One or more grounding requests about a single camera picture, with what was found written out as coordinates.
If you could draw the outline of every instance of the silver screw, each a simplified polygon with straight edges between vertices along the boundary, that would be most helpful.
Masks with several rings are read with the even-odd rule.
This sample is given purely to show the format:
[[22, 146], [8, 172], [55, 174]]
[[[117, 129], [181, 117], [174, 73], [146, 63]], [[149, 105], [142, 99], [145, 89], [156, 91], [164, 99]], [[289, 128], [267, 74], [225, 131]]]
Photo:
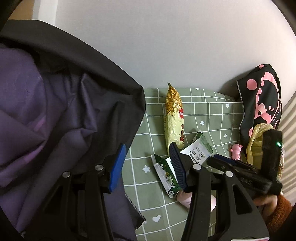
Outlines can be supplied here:
[[99, 164], [99, 165], [96, 165], [94, 168], [95, 168], [97, 171], [101, 171], [101, 170], [104, 169], [104, 166]]
[[64, 178], [67, 178], [67, 177], [69, 177], [70, 175], [71, 175], [70, 172], [64, 172], [64, 173], [63, 173], [63, 177], [64, 177]]
[[193, 168], [194, 168], [195, 170], [200, 170], [200, 169], [202, 168], [202, 166], [199, 165], [199, 164], [193, 164]]
[[225, 172], [225, 175], [226, 175], [227, 177], [233, 177], [233, 173], [232, 173], [231, 171], [226, 171], [226, 172]]

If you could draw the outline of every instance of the person's hand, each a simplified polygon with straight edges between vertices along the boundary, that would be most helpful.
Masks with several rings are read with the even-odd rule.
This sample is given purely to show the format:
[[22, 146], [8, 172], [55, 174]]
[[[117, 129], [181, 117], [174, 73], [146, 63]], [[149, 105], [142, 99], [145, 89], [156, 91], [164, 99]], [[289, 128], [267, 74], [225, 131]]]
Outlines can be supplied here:
[[273, 214], [277, 206], [277, 196], [276, 195], [264, 195], [257, 197], [253, 200], [256, 206], [263, 206], [261, 212], [264, 221]]

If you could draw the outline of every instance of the white wall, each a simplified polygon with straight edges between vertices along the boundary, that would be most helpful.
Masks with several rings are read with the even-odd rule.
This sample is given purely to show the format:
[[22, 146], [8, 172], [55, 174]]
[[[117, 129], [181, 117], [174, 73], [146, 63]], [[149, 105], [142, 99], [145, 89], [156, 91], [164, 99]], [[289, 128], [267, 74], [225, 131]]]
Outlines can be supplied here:
[[225, 82], [270, 63], [284, 105], [296, 90], [296, 37], [271, 0], [59, 0], [55, 24], [143, 87], [235, 95]]

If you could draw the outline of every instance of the red logo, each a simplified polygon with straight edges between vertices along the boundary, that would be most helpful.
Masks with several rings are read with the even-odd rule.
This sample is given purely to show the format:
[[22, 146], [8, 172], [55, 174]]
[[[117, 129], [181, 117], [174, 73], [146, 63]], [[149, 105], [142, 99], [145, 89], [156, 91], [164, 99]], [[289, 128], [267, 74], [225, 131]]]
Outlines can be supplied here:
[[180, 118], [184, 119], [183, 108], [181, 108], [181, 109], [179, 110], [179, 116], [180, 116]]

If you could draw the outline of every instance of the pink polka dot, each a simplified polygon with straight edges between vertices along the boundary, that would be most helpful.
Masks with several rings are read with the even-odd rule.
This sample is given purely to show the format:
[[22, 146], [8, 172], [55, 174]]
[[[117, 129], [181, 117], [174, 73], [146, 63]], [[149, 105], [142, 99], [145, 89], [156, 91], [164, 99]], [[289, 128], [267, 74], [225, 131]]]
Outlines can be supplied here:
[[253, 127], [249, 130], [249, 137], [251, 137], [252, 133], [253, 133]]
[[253, 79], [249, 79], [249, 80], [247, 81], [247, 88], [248, 88], [249, 90], [255, 90], [255, 89], [257, 89], [257, 83], [256, 83], [256, 81], [253, 80]]

